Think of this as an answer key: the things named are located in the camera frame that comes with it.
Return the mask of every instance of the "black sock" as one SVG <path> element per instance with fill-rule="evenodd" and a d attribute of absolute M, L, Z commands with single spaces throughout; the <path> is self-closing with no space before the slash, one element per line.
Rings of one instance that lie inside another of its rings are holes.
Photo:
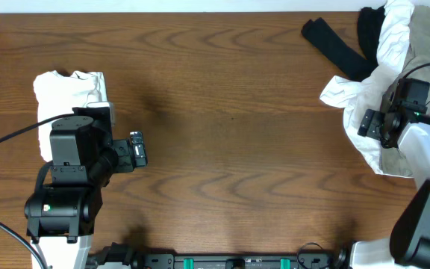
<path fill-rule="evenodd" d="M 362 81 L 376 68 L 349 48 L 321 18 L 306 22 L 302 35 L 353 81 Z"/>
<path fill-rule="evenodd" d="M 384 22 L 384 7 L 377 10 L 371 7 L 364 7 L 358 17 L 358 40 L 359 46 L 371 63 L 378 65 L 379 35 L 381 34 L 382 23 Z"/>

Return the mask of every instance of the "green clip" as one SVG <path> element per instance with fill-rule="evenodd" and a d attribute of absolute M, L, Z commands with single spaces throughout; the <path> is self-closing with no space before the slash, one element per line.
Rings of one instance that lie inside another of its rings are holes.
<path fill-rule="evenodd" d="M 193 259 L 184 259 L 184 269 L 193 269 Z"/>
<path fill-rule="evenodd" d="M 280 263 L 280 269 L 290 269 L 290 259 L 281 259 Z"/>

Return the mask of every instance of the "wood grain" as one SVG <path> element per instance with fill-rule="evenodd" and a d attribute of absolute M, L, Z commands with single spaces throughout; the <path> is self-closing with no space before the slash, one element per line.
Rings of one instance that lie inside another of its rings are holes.
<path fill-rule="evenodd" d="M 150 164 L 103 190 L 94 251 L 286 253 L 387 237 L 414 183 L 374 175 L 342 110 L 319 100 L 342 75 L 301 37 L 319 16 L 359 51 L 356 13 L 0 15 L 0 137 L 37 120 L 37 75 L 102 71 L 114 137 L 143 131 Z M 22 234 L 42 163 L 37 132 L 0 146 L 0 220 Z M 0 231 L 0 268 L 29 267 Z"/>

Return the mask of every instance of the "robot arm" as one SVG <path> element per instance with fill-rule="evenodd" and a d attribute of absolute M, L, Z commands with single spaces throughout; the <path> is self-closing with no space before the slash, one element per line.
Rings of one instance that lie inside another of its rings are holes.
<path fill-rule="evenodd" d="M 397 221 L 391 237 L 358 242 L 350 265 L 360 268 L 430 268 L 430 116 L 426 116 L 429 83 L 399 80 L 387 93 L 381 111 L 368 110 L 358 134 L 398 148 L 411 167 L 418 192 Z"/>
<path fill-rule="evenodd" d="M 25 205 L 31 244 L 52 269 L 85 268 L 102 207 L 101 189 L 114 173 L 147 165 L 141 132 L 113 140 L 109 108 L 73 111 L 74 116 L 52 123 L 53 161 L 43 166 Z M 52 175 L 47 185 L 45 167 Z M 33 268 L 40 268 L 34 257 Z"/>

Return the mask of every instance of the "white cloth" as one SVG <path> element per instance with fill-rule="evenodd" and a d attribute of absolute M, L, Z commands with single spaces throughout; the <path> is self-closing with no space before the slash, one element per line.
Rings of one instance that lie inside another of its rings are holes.
<path fill-rule="evenodd" d="M 33 83 L 39 107 L 37 120 L 42 121 L 61 114 L 71 114 L 72 108 L 85 108 L 93 102 L 107 102 L 104 74 L 102 72 L 74 71 L 65 77 L 56 71 L 45 72 Z M 51 123 L 39 127 L 39 143 L 44 161 L 52 160 L 49 134 Z"/>
<path fill-rule="evenodd" d="M 409 0 L 388 0 L 384 9 L 386 18 L 381 27 L 376 55 L 379 66 L 362 82 L 333 77 L 320 96 L 327 105 L 344 108 L 344 129 L 377 174 L 383 174 L 380 166 L 381 144 L 359 136 L 358 129 L 368 108 L 379 110 L 382 94 L 402 71 L 409 48 L 409 22 L 414 5 Z"/>

